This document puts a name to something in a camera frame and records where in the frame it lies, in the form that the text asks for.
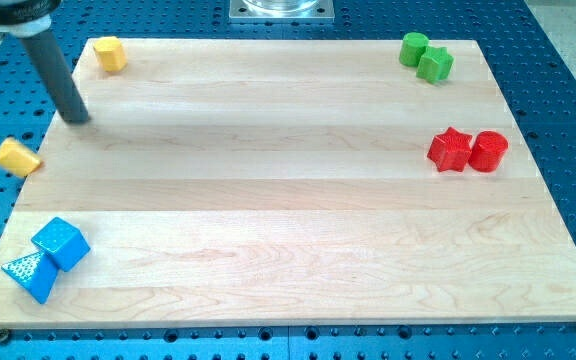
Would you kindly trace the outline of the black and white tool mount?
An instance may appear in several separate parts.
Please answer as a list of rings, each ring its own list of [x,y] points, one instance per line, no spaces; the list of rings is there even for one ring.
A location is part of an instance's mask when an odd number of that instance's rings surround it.
[[[35,36],[51,26],[50,14],[61,0],[0,0],[0,26],[18,38]]]

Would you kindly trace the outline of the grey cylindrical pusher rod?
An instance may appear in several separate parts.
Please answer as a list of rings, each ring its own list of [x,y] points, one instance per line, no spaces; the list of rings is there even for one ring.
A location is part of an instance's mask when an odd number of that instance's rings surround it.
[[[89,120],[87,107],[51,29],[20,38],[62,120],[82,124]]]

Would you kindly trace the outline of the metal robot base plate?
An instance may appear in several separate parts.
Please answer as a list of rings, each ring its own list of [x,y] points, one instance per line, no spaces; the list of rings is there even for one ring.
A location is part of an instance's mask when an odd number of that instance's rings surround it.
[[[333,0],[230,0],[229,19],[234,23],[332,22]]]

